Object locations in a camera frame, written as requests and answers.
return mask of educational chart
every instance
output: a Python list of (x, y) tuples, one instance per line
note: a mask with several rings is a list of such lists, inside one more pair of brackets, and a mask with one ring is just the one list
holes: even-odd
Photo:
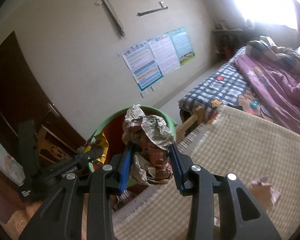
[(191, 46), (188, 34), (185, 28), (179, 28), (168, 32), (176, 54), (180, 61), (180, 65), (184, 65), (195, 57), (194, 50)]
[(176, 50), (168, 33), (149, 39), (148, 42), (163, 75), (180, 67)]
[(148, 41), (139, 42), (125, 49), (121, 55), (141, 91), (163, 77)]

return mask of brown wooden door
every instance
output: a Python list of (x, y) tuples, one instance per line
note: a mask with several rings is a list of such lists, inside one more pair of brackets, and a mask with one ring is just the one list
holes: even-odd
[(12, 32), (0, 45), (0, 143), (16, 160), (18, 123), (30, 118), (37, 129), (44, 125), (72, 149), (85, 143), (61, 114), (57, 118), (49, 110), (48, 104), (53, 105), (29, 69)]

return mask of window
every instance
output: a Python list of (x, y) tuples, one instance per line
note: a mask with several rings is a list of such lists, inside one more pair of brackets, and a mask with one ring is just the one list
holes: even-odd
[(292, 0), (234, 0), (243, 17), (255, 22), (286, 25), (297, 29)]

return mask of purple blanket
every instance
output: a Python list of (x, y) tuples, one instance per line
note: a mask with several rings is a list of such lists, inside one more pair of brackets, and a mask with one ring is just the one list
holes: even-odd
[(256, 60), (247, 55), (238, 56), (235, 64), (279, 124), (300, 134), (300, 76), (293, 66), (284, 70), (267, 56)]

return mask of floor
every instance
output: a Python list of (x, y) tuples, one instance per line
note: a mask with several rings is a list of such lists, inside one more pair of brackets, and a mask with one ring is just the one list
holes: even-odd
[(208, 78), (211, 74), (217, 71), (222, 64), (223, 62), (218, 62), (212, 68), (208, 69), (204, 74), (202, 74), (199, 78), (197, 78), (194, 82), (192, 82), (189, 86), (187, 86), (179, 94), (177, 94), (173, 99), (171, 99), (168, 103), (161, 107), (160, 110), (164, 111), (178, 124), (178, 126), (180, 126), (182, 124), (182, 121), (179, 114), (180, 109), (178, 105), (178, 100), (183, 98), (194, 87), (202, 83), (206, 78)]

